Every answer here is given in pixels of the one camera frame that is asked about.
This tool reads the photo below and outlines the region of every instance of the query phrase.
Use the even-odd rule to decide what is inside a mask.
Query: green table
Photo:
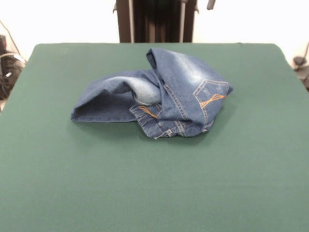
[[[151,46],[235,88],[209,133],[71,122],[94,79]],[[271,44],[41,44],[0,116],[1,232],[308,232],[309,96]]]

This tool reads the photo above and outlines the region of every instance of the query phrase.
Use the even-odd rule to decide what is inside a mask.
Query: jeans seam
[[[180,101],[177,99],[176,95],[173,93],[171,88],[168,85],[164,85],[164,89],[169,93],[169,95],[172,97],[174,103],[177,106],[177,109],[179,110],[181,116],[183,117],[184,120],[188,120],[189,116],[187,112],[184,110],[183,105],[180,103]]]

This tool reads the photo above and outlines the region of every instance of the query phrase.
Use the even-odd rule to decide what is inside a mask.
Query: faded denim
[[[151,138],[191,137],[209,131],[233,90],[214,69],[193,56],[150,49],[152,70],[115,73],[83,91],[75,122],[138,121]]]

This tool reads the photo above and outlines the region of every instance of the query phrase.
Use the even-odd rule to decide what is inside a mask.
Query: cable
[[[14,52],[10,52],[10,53],[4,53],[2,55],[0,55],[0,59],[3,57],[7,57],[7,56],[14,56],[14,58],[16,58],[17,60],[26,63],[26,60],[24,58],[22,58],[22,56],[20,54],[14,53]]]
[[[306,47],[306,51],[303,57],[294,57],[293,61],[294,64],[297,66],[296,69],[294,69],[295,71],[298,71],[300,69],[300,67],[302,67],[306,62],[306,56],[308,54],[308,49],[309,49],[309,42],[307,43],[307,47]]]
[[[15,41],[13,40],[13,37],[12,37],[10,31],[9,31],[9,30],[6,28],[6,26],[2,23],[1,19],[0,19],[0,24],[1,24],[1,25],[3,26],[3,28],[8,32],[9,37],[10,37],[10,39],[11,39],[11,41],[12,41],[12,43],[13,43],[13,45],[14,45],[16,51],[17,51],[17,53],[20,55],[19,49],[18,49],[18,47],[16,46]]]

